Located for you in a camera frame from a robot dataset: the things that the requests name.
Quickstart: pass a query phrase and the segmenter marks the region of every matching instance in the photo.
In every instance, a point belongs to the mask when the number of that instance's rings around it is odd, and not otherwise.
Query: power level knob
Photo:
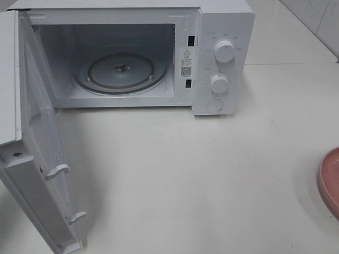
[[[210,86],[213,93],[222,94],[227,92],[229,82],[225,75],[217,74],[211,77]]]
[[[235,44],[228,39],[221,40],[214,46],[214,54],[218,62],[229,62],[234,58]]]

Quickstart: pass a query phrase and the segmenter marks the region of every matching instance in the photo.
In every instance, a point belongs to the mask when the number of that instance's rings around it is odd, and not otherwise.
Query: round button
[[[215,94],[227,92],[229,83],[225,75],[214,75],[210,80],[211,90]]]
[[[207,103],[207,109],[212,112],[217,112],[222,109],[222,101],[219,99],[212,99]]]
[[[214,54],[218,62],[229,62],[234,58],[235,45],[228,39],[219,41],[214,46]]]

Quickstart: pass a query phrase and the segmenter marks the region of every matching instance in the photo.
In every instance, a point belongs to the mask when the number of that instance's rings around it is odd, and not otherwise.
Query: microwave vent
[[[175,47],[175,24],[173,24],[173,47]]]
[[[37,31],[37,29],[39,28],[39,26],[38,25],[33,25],[32,26],[32,29],[33,29],[33,33],[35,33],[36,31]]]

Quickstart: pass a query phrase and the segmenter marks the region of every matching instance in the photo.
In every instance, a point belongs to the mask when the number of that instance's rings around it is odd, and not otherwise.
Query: tiled wall
[[[280,0],[339,57],[339,0]]]

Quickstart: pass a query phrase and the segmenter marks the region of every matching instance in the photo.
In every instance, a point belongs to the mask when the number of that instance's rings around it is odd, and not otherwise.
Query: qr code
[[[190,76],[192,72],[192,67],[181,67],[181,76]]]

